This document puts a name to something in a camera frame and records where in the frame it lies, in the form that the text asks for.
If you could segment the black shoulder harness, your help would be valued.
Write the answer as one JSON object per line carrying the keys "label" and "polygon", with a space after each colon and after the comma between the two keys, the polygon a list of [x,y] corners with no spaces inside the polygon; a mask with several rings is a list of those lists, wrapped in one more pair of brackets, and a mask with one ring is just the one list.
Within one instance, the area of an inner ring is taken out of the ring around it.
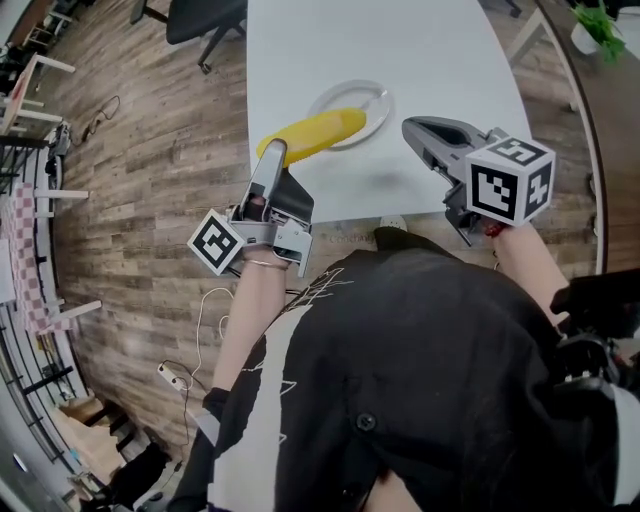
{"label": "black shoulder harness", "polygon": [[550,309],[567,315],[552,352],[554,395],[612,398],[624,373],[616,342],[640,328],[640,268],[574,278],[556,292]]}

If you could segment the cardboard boxes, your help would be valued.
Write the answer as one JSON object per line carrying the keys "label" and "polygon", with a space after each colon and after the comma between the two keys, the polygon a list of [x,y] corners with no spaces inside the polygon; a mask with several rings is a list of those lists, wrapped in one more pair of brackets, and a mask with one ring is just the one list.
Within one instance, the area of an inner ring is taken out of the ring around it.
{"label": "cardboard boxes", "polygon": [[88,425],[89,419],[102,410],[103,403],[96,397],[74,398],[57,406],[51,418],[80,465],[102,484],[108,484],[126,462],[116,448],[117,437],[110,433],[107,419]]}

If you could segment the green plant in white pot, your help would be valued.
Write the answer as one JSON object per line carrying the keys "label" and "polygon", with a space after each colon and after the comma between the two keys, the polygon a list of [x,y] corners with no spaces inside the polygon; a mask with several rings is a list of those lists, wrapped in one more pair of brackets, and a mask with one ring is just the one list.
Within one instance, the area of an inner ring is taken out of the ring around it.
{"label": "green plant in white pot", "polygon": [[621,32],[614,25],[618,0],[572,0],[570,8],[577,26],[594,41],[607,63],[615,63],[625,50]]}

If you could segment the grey equipment pile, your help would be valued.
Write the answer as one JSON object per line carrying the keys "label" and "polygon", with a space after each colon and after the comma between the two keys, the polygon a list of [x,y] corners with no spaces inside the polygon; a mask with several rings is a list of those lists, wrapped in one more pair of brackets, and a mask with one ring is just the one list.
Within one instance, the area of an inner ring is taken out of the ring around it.
{"label": "grey equipment pile", "polygon": [[48,158],[45,171],[50,177],[55,177],[58,182],[61,182],[64,158],[71,146],[70,125],[66,121],[61,122],[49,133],[46,140],[48,142]]}

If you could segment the person's right forearm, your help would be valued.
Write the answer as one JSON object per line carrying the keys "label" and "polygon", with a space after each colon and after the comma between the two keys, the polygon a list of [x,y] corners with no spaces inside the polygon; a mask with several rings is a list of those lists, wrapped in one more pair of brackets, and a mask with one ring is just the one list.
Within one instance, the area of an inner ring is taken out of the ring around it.
{"label": "person's right forearm", "polygon": [[554,326],[568,317],[566,312],[553,313],[551,304],[569,282],[531,224],[503,228],[493,247],[501,271],[531,296]]}

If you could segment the checkered tablecloth table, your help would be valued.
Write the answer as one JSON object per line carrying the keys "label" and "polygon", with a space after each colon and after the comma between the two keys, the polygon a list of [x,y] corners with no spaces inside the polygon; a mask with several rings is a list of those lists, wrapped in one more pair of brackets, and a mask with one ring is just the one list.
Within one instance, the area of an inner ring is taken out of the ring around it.
{"label": "checkered tablecloth table", "polygon": [[102,302],[96,300],[68,311],[52,313],[41,289],[36,258],[37,201],[83,200],[88,197],[87,191],[39,189],[30,183],[20,183],[0,206],[0,239],[8,242],[9,268],[18,319],[29,334],[43,335],[69,330],[73,319],[102,307]]}

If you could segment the yellow corn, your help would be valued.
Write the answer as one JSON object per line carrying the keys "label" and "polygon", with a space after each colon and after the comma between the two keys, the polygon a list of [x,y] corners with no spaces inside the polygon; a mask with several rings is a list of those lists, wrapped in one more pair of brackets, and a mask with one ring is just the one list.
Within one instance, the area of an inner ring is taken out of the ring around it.
{"label": "yellow corn", "polygon": [[366,120],[366,113],[359,108],[322,112],[265,137],[256,154],[261,158],[273,140],[281,140],[287,147],[283,166],[288,167],[356,134],[364,128]]}

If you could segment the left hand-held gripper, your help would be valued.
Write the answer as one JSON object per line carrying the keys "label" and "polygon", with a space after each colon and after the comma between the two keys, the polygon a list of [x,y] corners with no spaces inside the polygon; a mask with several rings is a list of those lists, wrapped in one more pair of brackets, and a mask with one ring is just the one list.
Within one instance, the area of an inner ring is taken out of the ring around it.
{"label": "left hand-held gripper", "polygon": [[[264,149],[242,202],[226,213],[210,210],[188,240],[188,247],[217,276],[240,274],[241,253],[256,246],[298,267],[304,276],[313,237],[314,199],[283,168],[286,143],[273,139]],[[252,208],[251,197],[266,200]]]}

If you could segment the black office chair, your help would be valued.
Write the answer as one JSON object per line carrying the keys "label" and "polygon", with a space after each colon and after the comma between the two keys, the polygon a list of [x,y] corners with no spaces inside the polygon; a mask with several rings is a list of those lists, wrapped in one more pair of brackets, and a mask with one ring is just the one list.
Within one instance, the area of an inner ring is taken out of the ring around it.
{"label": "black office chair", "polygon": [[149,0],[136,0],[130,14],[130,24],[143,17],[165,26],[166,41],[175,46],[213,32],[200,58],[198,67],[204,75],[211,72],[207,59],[229,31],[246,37],[242,22],[247,17],[248,0],[171,0],[167,14],[148,6]]}

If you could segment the person's left forearm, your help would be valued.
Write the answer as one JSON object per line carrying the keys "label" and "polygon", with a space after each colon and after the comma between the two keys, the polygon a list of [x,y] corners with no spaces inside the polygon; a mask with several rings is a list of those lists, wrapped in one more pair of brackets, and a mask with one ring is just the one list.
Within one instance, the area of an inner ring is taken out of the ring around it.
{"label": "person's left forearm", "polygon": [[288,264],[272,249],[254,247],[243,252],[244,266],[213,375],[213,388],[229,391],[255,343],[279,315],[286,299],[286,271],[245,264],[256,259]]}

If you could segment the white power strip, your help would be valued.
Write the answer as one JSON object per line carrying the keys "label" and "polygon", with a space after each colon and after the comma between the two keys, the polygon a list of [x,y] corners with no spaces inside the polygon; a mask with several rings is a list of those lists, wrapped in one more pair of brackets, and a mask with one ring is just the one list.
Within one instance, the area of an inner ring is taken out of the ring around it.
{"label": "white power strip", "polygon": [[158,365],[157,373],[175,390],[181,392],[185,389],[184,380],[177,376],[165,363]]}

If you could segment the white round plate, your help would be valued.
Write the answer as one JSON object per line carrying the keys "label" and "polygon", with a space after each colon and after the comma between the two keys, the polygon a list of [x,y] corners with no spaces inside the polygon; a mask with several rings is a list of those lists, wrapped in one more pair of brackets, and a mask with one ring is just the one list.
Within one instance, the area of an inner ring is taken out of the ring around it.
{"label": "white round plate", "polygon": [[391,107],[391,95],[380,83],[371,80],[349,80],[322,93],[311,105],[308,116],[343,108],[363,110],[366,114],[365,126],[351,137],[330,147],[331,151],[343,151],[365,142],[378,132],[391,113]]}

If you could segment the white table with reddish top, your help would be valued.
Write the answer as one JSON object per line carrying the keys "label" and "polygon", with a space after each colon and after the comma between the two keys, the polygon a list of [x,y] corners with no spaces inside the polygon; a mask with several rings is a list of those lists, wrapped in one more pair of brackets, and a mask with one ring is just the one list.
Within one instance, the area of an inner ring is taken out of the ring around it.
{"label": "white table with reddish top", "polygon": [[74,73],[76,71],[76,68],[72,65],[42,56],[40,54],[34,54],[24,71],[19,76],[18,81],[15,87],[12,89],[10,95],[7,98],[3,99],[5,105],[5,113],[2,118],[2,125],[0,126],[0,136],[7,136],[11,131],[13,131],[14,124],[18,118],[44,121],[49,123],[60,123],[63,121],[63,118],[59,115],[27,110],[23,107],[24,104],[34,104],[36,106],[39,106],[38,102],[33,102],[26,99],[26,93],[30,85],[30,81],[38,65],[58,69],[67,73]]}

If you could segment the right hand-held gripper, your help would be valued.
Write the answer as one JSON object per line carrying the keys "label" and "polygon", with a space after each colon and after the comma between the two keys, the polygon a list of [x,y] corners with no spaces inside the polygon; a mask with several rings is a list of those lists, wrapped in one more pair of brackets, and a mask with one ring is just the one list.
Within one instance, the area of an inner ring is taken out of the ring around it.
{"label": "right hand-held gripper", "polygon": [[556,153],[540,143],[499,128],[484,134],[469,123],[437,116],[405,119],[402,135],[451,183],[445,217],[469,246],[480,240],[483,219],[519,227],[551,203]]}

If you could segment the black and white shirt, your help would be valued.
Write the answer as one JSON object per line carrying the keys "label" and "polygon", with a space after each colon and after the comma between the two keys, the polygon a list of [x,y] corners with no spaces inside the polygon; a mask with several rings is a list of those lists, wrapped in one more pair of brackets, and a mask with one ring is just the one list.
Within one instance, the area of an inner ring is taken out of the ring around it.
{"label": "black and white shirt", "polygon": [[375,238],[212,387],[167,512],[640,512],[640,367],[557,397],[562,334],[499,266]]}

